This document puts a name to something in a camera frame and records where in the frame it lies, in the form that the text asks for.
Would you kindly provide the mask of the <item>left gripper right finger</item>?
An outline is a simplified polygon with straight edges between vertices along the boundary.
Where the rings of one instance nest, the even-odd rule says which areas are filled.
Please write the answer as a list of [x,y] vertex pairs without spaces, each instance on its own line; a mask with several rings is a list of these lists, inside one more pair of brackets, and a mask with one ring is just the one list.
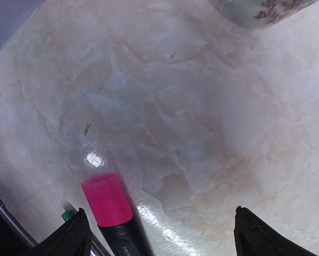
[[236,208],[234,239],[237,255],[314,255],[241,206]]

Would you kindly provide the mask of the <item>pink highlighter marker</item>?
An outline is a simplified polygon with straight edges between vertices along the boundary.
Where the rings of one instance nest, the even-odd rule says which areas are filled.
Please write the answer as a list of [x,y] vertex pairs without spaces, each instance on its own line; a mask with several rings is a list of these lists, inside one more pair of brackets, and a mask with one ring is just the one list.
[[95,176],[83,181],[81,186],[97,226],[114,255],[153,255],[117,173]]

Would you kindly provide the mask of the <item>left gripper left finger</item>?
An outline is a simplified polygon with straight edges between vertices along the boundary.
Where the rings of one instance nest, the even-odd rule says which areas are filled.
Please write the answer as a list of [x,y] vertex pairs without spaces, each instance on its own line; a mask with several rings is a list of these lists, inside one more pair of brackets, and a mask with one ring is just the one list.
[[92,233],[85,211],[80,208],[68,221],[23,255],[90,255]]

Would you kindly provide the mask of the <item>black pen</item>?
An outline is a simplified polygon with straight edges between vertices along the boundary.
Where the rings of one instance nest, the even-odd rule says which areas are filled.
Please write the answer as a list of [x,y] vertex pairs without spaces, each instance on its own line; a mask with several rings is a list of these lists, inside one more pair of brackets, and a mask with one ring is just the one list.
[[67,210],[61,215],[61,217],[64,220],[64,222],[67,222],[72,218],[73,215],[74,215],[73,211]]

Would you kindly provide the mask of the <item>floral ceramic mug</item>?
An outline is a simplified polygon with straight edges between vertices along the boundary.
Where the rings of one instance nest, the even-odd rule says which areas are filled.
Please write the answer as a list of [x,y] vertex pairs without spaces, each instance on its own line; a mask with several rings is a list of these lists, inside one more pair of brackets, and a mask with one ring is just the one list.
[[213,7],[229,21],[244,28],[274,25],[316,1],[310,0],[213,0]]

